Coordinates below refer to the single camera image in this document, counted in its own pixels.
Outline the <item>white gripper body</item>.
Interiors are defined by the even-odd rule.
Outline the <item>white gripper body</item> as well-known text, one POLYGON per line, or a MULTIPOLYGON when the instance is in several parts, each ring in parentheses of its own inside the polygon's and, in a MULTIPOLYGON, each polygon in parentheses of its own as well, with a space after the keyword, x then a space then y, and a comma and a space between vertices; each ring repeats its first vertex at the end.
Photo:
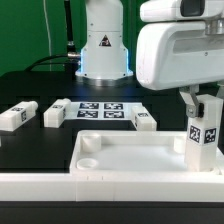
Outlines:
POLYGON ((136 77, 162 90, 224 79, 224 0, 148 0, 136 49, 136 77))

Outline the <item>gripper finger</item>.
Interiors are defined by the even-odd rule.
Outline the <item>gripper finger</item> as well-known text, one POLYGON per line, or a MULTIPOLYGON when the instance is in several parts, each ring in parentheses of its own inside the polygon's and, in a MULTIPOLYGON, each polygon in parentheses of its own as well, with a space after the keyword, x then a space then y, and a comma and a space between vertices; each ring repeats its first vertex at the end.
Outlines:
POLYGON ((202 118, 204 116, 204 104, 197 99, 199 85, 180 87, 179 92, 186 104, 186 115, 189 118, 202 118))

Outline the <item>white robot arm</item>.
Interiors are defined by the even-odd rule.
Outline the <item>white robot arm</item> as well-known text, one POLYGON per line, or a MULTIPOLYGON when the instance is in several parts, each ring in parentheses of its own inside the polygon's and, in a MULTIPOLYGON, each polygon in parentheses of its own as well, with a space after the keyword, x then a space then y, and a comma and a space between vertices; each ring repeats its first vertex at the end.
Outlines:
POLYGON ((86 0, 87 43, 76 76, 95 85, 136 77, 151 90, 180 88, 190 117, 202 115, 198 86, 224 80, 224 0, 149 0, 128 68, 120 0, 86 0))

